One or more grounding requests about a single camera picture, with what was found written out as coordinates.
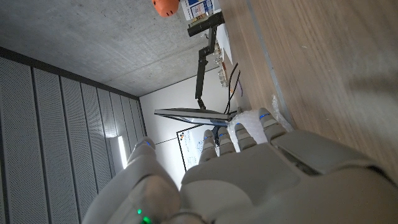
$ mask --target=gray wall panel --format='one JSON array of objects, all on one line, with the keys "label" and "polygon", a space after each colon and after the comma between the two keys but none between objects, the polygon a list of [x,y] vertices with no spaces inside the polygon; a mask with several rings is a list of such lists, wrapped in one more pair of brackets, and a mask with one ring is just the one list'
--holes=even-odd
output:
[{"label": "gray wall panel", "polygon": [[114,120],[116,123],[116,131],[117,131],[118,136],[123,136],[123,143],[124,143],[124,149],[126,150],[126,157],[127,157],[127,159],[129,159],[129,156],[131,154],[130,144],[129,144],[129,138],[127,135],[126,123],[124,121],[124,115],[123,115],[123,109],[122,109],[120,95],[111,93],[111,102],[112,102]]},{"label": "gray wall panel", "polygon": [[6,214],[4,213],[4,199],[2,194],[2,178],[0,178],[0,223],[6,223]]},{"label": "gray wall panel", "polygon": [[81,91],[83,93],[83,102],[86,108],[88,133],[94,159],[94,170],[98,190],[100,191],[112,178],[100,114],[100,105],[98,104],[95,87],[81,84]]},{"label": "gray wall panel", "polygon": [[136,100],[137,103],[137,108],[138,108],[138,112],[139,112],[139,119],[141,121],[141,128],[142,128],[142,134],[144,136],[147,136],[147,130],[145,128],[145,122],[144,122],[144,117],[142,116],[142,107],[141,107],[141,103],[140,101]]},{"label": "gray wall panel", "polygon": [[62,77],[61,85],[77,188],[78,208],[82,220],[97,194],[93,161],[88,142],[80,84]]},{"label": "gray wall panel", "polygon": [[58,75],[34,70],[52,223],[77,223],[75,187]]},{"label": "gray wall panel", "polygon": [[131,105],[132,117],[134,119],[134,124],[136,126],[137,138],[138,140],[140,140],[141,138],[144,137],[144,126],[142,125],[141,121],[141,111],[139,109],[139,105],[136,100],[130,99],[130,105]]},{"label": "gray wall panel", "polygon": [[[111,145],[109,138],[114,138],[117,136],[116,125],[114,123],[114,118],[113,118],[111,97],[109,95],[109,92],[106,90],[97,88],[97,93],[98,93],[99,108],[101,110],[102,121],[106,137],[106,147],[110,149]],[[108,150],[108,156],[109,156],[109,163],[111,165],[111,174],[112,177],[114,177],[116,173],[114,170],[113,157],[110,150]]]},{"label": "gray wall panel", "polygon": [[124,114],[124,120],[126,122],[127,135],[129,136],[130,151],[134,149],[137,143],[136,128],[134,127],[134,120],[132,119],[131,107],[129,98],[125,96],[120,96],[122,100],[122,108]]},{"label": "gray wall panel", "polygon": [[0,114],[11,223],[48,223],[30,67],[0,58]]}]

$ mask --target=desk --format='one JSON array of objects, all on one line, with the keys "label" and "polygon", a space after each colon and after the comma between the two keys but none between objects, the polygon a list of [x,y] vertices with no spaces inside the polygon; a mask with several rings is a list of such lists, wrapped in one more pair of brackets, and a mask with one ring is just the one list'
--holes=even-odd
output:
[{"label": "desk", "polygon": [[396,1],[220,0],[220,5],[253,109],[272,108],[274,71],[285,113],[297,129],[367,154],[397,180]]}]

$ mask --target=blue light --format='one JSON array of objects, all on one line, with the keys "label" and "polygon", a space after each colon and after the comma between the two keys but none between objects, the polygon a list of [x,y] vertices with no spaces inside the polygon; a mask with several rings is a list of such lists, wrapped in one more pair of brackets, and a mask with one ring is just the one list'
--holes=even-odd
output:
[{"label": "blue light", "polygon": [[265,116],[267,116],[267,115],[269,115],[269,113],[261,115],[261,116],[260,116],[260,119],[263,118],[263,117],[265,117]]}]

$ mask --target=orange object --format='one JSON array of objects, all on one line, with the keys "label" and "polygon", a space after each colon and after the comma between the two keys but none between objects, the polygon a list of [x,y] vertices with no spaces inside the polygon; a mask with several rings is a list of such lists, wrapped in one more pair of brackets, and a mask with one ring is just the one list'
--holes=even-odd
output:
[{"label": "orange object", "polygon": [[177,12],[180,0],[152,0],[152,4],[160,16],[169,17]]}]

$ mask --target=black cable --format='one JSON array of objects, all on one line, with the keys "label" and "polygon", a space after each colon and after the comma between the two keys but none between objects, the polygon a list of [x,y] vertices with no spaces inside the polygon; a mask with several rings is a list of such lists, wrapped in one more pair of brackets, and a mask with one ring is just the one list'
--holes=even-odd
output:
[{"label": "black cable", "polygon": [[226,105],[226,108],[224,110],[224,114],[226,113],[226,111],[228,110],[228,105],[229,105],[229,101],[230,101],[230,97],[231,97],[231,90],[229,89],[231,86],[231,80],[232,80],[232,76],[234,75],[235,69],[238,66],[238,63],[236,62],[234,69],[232,69],[231,75],[229,76],[229,81],[228,81],[228,104]]},{"label": "black cable", "polygon": [[241,71],[239,71],[239,73],[238,73],[238,77],[237,77],[237,79],[236,79],[236,83],[235,83],[235,87],[234,87],[234,91],[232,92],[232,95],[231,95],[231,97],[229,98],[229,100],[228,100],[228,112],[227,113],[229,113],[229,110],[231,109],[231,100],[232,100],[232,97],[234,96],[234,94],[235,94],[235,91],[236,91],[236,87],[238,86],[238,82],[239,82],[239,77],[241,76]]}]

